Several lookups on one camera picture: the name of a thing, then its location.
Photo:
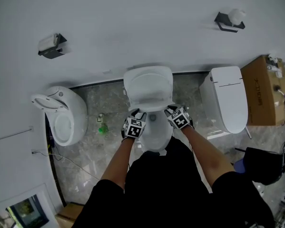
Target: smart toilet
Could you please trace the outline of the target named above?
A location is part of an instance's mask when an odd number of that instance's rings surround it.
[[[247,98],[239,67],[213,68],[199,87],[203,107],[214,126],[241,132],[248,120]]]
[[[72,90],[61,86],[51,87],[45,95],[32,95],[31,101],[45,111],[57,144],[71,145],[84,136],[88,125],[86,104]]]
[[[139,108],[140,114],[147,113],[146,127],[139,138],[142,148],[153,152],[164,150],[173,132],[164,113],[168,105],[174,104],[171,69],[166,66],[132,69],[124,74],[124,87],[130,103],[129,111]]]

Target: hand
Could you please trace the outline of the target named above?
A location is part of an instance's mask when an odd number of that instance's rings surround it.
[[[182,129],[187,125],[193,127],[192,118],[189,116],[189,114],[184,110],[184,108],[181,105],[172,104],[168,105],[168,108],[174,111],[171,114],[168,110],[165,110],[167,120],[169,121],[172,127],[176,129]]]
[[[143,130],[146,126],[147,114],[143,113],[140,119],[136,119],[135,115],[138,112],[139,109],[133,109],[128,113],[121,129],[121,135],[123,140],[125,140],[126,138],[139,138],[142,135]]]

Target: white toilet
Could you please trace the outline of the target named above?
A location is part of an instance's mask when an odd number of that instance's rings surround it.
[[[146,127],[139,138],[142,148],[153,152],[164,150],[173,132],[164,113],[168,105],[174,104],[171,69],[166,66],[132,69],[124,74],[124,87],[130,103],[128,110],[139,108],[141,114],[147,113]]]
[[[86,104],[72,90],[54,86],[46,91],[46,95],[32,95],[31,101],[45,111],[57,144],[71,145],[84,136],[88,125]]]
[[[248,107],[239,67],[213,68],[199,90],[206,116],[218,129],[239,133],[245,128]]]

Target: toilet paper holder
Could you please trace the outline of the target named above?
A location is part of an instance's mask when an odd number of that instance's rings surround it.
[[[57,38],[56,46],[48,48],[48,49],[46,49],[44,51],[39,51],[38,55],[39,56],[44,56],[44,57],[49,58],[49,59],[54,59],[56,57],[60,57],[60,56],[64,55],[63,53],[61,53],[63,51],[63,49],[60,48],[60,49],[57,50],[57,48],[59,47],[60,44],[66,42],[66,41],[67,40],[61,34],[59,34],[58,38]]]
[[[228,31],[228,32],[234,32],[237,33],[237,30],[234,29],[228,29],[228,28],[223,28],[220,23],[223,23],[224,25],[239,28],[239,29],[245,29],[245,25],[243,22],[240,23],[240,25],[234,25],[231,23],[229,17],[227,14],[218,12],[217,17],[215,18],[214,22],[218,25],[219,29],[222,31]]]

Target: gray marble tile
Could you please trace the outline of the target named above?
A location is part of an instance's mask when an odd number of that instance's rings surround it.
[[[173,101],[189,107],[187,110],[194,121],[196,130],[207,137],[218,129],[206,118],[198,87],[203,83],[206,74],[191,74],[174,76]],[[61,147],[57,146],[61,155],[70,158],[94,177],[63,159],[55,160],[58,179],[66,202],[85,204],[92,188],[102,176],[111,158],[121,143],[120,130],[128,112],[128,97],[123,94],[123,82],[110,83],[99,86],[83,87],[74,90],[87,103],[88,129],[83,139],[77,144]],[[109,131],[100,134],[96,117],[104,114],[104,122]],[[215,138],[210,142],[221,150],[231,162],[243,157],[242,152],[234,148],[245,149],[254,147],[267,151],[279,152],[281,144],[285,141],[285,125],[278,127],[248,127],[252,140],[247,133],[230,134]],[[181,131],[174,130],[173,135],[179,138],[190,148],[188,140]],[[129,164],[137,160],[142,154],[141,145],[136,142],[132,149]],[[202,169],[197,162],[197,168],[203,182],[211,191]],[[277,212],[281,195],[285,190],[285,175],[276,183],[265,189],[264,200],[274,213]]]

